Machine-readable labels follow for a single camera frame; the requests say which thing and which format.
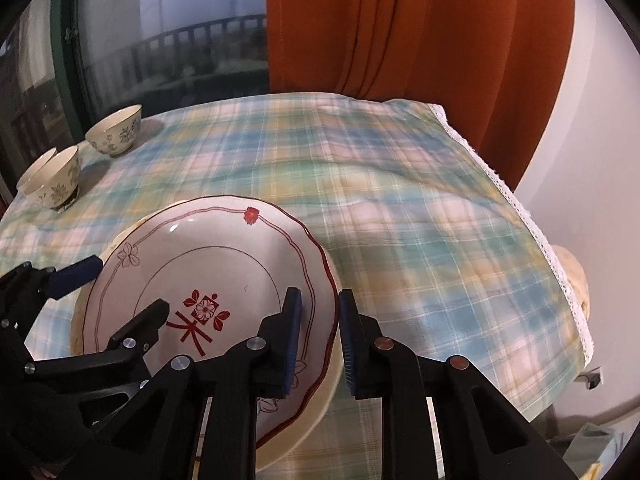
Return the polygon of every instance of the orange curtain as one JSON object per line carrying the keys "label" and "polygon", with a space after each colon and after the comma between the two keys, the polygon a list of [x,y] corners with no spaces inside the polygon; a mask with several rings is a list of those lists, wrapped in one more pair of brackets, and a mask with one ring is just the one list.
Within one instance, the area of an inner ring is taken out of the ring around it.
{"label": "orange curtain", "polygon": [[574,0],[267,0],[271,91],[442,104],[516,186],[552,107]]}

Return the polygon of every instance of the table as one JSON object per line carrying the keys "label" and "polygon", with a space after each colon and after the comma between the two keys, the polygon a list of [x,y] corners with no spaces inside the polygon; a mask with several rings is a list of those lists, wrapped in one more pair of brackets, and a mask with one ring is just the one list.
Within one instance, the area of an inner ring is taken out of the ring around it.
{"label": "table", "polygon": [[[307,225],[385,335],[431,358],[469,357],[529,419],[591,357],[546,240],[440,107],[254,96],[148,118],[117,158],[79,147],[78,201],[55,213],[16,198],[0,222],[0,272],[100,254],[178,200],[253,196]],[[68,355],[75,298],[44,307],[27,339],[36,359]],[[379,402],[341,383],[315,430],[260,478],[378,478],[380,445]]]}

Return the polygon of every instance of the plate rim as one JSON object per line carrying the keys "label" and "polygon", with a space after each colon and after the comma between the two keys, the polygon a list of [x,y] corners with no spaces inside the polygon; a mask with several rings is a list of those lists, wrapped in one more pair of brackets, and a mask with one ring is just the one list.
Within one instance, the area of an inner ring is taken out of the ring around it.
{"label": "plate rim", "polygon": [[[338,316],[339,316],[339,306],[338,306],[338,285],[337,285],[337,281],[338,281],[338,277],[337,277],[337,270],[335,269],[335,264],[333,264],[333,262],[331,260],[329,260],[329,258],[327,257],[326,251],[324,250],[324,248],[322,247],[322,245],[320,245],[318,243],[318,241],[313,237],[313,235],[311,234],[311,232],[309,231],[309,229],[306,227],[306,225],[304,223],[302,223],[299,219],[295,218],[294,216],[290,215],[288,212],[286,212],[283,208],[281,208],[280,206],[274,204],[273,202],[269,202],[268,200],[264,200],[261,198],[256,198],[256,197],[248,197],[248,196],[243,196],[243,195],[236,195],[236,194],[229,194],[229,193],[225,193],[225,194],[217,194],[217,195],[204,195],[204,196],[199,196],[199,197],[194,197],[194,198],[190,198],[187,200],[181,200],[178,202],[173,202],[163,208],[160,208],[159,210],[141,218],[140,220],[138,220],[137,222],[134,222],[130,227],[125,228],[122,232],[120,232],[119,234],[116,235],[116,237],[113,239],[113,241],[111,242],[111,244],[109,244],[107,246],[107,248],[102,252],[102,254],[100,255],[100,259],[103,260],[104,264],[107,263],[107,261],[117,252],[117,249],[127,240],[127,238],[129,238],[129,236],[131,236],[135,231],[138,230],[138,228],[140,228],[142,225],[144,225],[146,222],[148,222],[149,220],[151,220],[152,218],[154,218],[155,216],[159,215],[160,213],[163,213],[169,209],[172,209],[176,206],[179,205],[183,205],[185,203],[189,203],[189,202],[195,202],[197,200],[204,200],[204,199],[209,199],[209,198],[224,198],[224,197],[233,197],[233,198],[240,198],[240,199],[244,199],[244,200],[250,200],[250,201],[254,201],[254,202],[261,202],[261,203],[265,203],[267,205],[273,206],[274,208],[276,208],[279,212],[283,213],[285,216],[287,216],[289,219],[293,220],[294,222],[296,222],[297,224],[300,225],[300,227],[302,227],[303,231],[305,232],[306,236],[308,237],[308,239],[311,241],[311,243],[313,245],[315,245],[315,247],[318,249],[320,255],[321,255],[321,260],[322,260],[322,266],[324,268],[324,272],[326,273],[327,277],[328,277],[328,281],[334,291],[334,321],[332,323],[332,328],[331,331],[329,333],[329,337],[328,337],[328,341],[327,341],[327,345],[324,349],[324,360],[322,362],[322,370],[321,373],[319,374],[318,378],[311,384],[311,386],[309,386],[309,388],[307,389],[307,391],[305,392],[305,395],[302,398],[302,402],[300,403],[300,406],[298,407],[298,409],[296,410],[296,412],[289,417],[288,419],[284,420],[283,422],[281,422],[280,424],[278,424],[277,426],[275,426],[274,428],[272,428],[271,430],[269,430],[267,433],[265,433],[259,440],[256,441],[256,450],[258,450],[259,448],[261,448],[263,445],[267,444],[269,441],[271,441],[271,439],[273,439],[274,437],[276,437],[279,434],[282,434],[282,432],[284,430],[286,430],[287,428],[290,428],[299,418],[300,416],[303,414],[303,412],[305,411],[306,407],[309,405],[310,400],[312,399],[312,397],[314,396],[314,394],[320,389],[321,385],[323,384],[324,380],[327,378],[328,375],[328,371],[331,368],[331,362],[334,360],[334,354],[335,354],[335,341],[337,339],[337,329],[338,329]],[[84,339],[83,339],[83,334],[84,334],[84,324],[86,321],[86,308],[88,305],[88,300],[89,300],[89,296],[91,295],[92,290],[94,289],[94,285],[95,285],[95,280],[93,280],[91,283],[85,285],[81,291],[80,294],[78,295],[78,298],[76,299],[76,303],[74,306],[74,316],[72,319],[72,327],[70,330],[70,350],[72,354],[83,354],[84,353]],[[78,327],[76,324],[76,329],[74,330],[74,321],[76,319],[76,314],[80,314],[79,313],[79,309],[78,307],[82,308],[82,314],[79,315],[78,317],[82,318],[82,324],[79,327],[79,338],[76,337],[78,334]],[[340,371],[342,370],[342,363],[340,363],[339,366]],[[324,406],[324,409],[321,410],[321,413],[318,417],[318,419],[315,421],[315,423],[317,424],[318,421],[320,420],[320,418],[322,418],[322,416],[324,415],[324,413],[326,412],[326,409],[328,408],[328,405],[331,401],[331,398],[333,397],[333,392],[335,391],[335,387],[337,386],[338,380],[340,378],[340,373],[336,374],[335,377],[335,384],[334,387],[331,388],[332,390],[332,394],[328,397],[328,402],[326,403],[326,405]],[[295,447],[297,444],[299,444],[302,439],[304,439],[304,437],[306,436],[306,434],[313,428],[315,427],[315,424],[311,425],[311,428],[309,428],[307,431],[303,432],[302,437],[295,443],[294,446],[292,446],[290,449],[287,449],[286,452],[289,452],[291,449],[293,449],[293,447]],[[276,462],[276,460],[278,460],[281,456],[277,457],[274,460],[268,460],[268,464],[266,465],[262,465],[261,468]]]}

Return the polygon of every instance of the cloth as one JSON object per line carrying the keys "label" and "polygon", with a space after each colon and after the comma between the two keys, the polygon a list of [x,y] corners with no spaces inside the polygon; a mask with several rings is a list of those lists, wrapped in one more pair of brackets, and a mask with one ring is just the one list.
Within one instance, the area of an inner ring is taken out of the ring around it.
{"label": "cloth", "polygon": [[440,103],[514,189],[554,107],[574,0],[267,0],[272,92]]}
{"label": "cloth", "polygon": [[[433,105],[313,93],[159,114],[117,158],[80,143],[65,212],[17,197],[0,221],[0,272],[100,254],[177,200],[254,196],[306,224],[385,335],[467,356],[532,419],[591,358],[588,329],[542,234],[445,119]],[[36,359],[68,355],[75,299],[47,302],[27,339]],[[342,378],[318,426],[260,478],[378,478],[380,415]]]}
{"label": "cloth", "polygon": [[580,304],[584,318],[589,319],[591,301],[589,298],[589,283],[587,282],[587,275],[584,273],[584,269],[578,261],[578,258],[576,258],[569,249],[558,245],[551,247],[566,273],[569,284],[574,290],[576,300],[578,304]]}
{"label": "cloth", "polygon": [[623,447],[622,433],[587,422],[562,458],[580,480],[597,480],[611,468]]}

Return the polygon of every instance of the cream plate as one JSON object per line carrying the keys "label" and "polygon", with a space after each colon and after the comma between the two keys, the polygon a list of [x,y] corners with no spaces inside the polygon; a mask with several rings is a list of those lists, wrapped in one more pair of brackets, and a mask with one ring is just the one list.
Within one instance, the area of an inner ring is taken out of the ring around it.
{"label": "cream plate", "polygon": [[118,238],[78,298],[75,352],[104,350],[111,334],[163,298],[169,319],[145,356],[155,374],[176,354],[222,355],[280,311],[287,287],[300,289],[294,385],[287,399],[258,401],[258,468],[292,449],[326,411],[342,368],[335,271],[308,229],[267,202],[216,196],[169,206]]}

